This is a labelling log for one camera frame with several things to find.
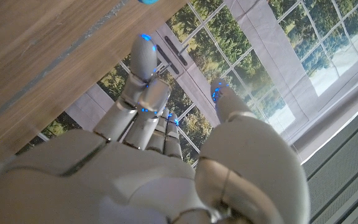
blue led light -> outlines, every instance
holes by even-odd
[[[142,38],[145,39],[146,41],[151,40],[151,36],[147,35],[147,34],[142,34]]]

window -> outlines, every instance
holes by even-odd
[[[119,96],[121,95],[121,92],[124,89],[127,78],[128,78],[128,73],[120,64],[118,64],[110,72],[108,72],[102,79],[100,79],[100,81],[98,81],[98,85],[114,101],[116,101],[118,100]]]
[[[198,152],[211,133],[212,126],[194,106],[179,120],[179,128],[183,160],[192,164],[198,159]]]
[[[82,127],[75,122],[66,112],[63,112],[55,120],[53,120],[48,126],[41,131],[49,139],[59,136],[72,129],[82,129]]]
[[[318,96],[358,61],[358,1],[269,1]]]

wooden surface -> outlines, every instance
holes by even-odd
[[[62,52],[119,3],[0,1],[0,161],[17,152],[125,57],[136,34],[153,32],[186,1],[160,0],[146,6],[129,0],[66,59],[42,75]],[[27,91],[26,85],[39,74],[42,79]]]

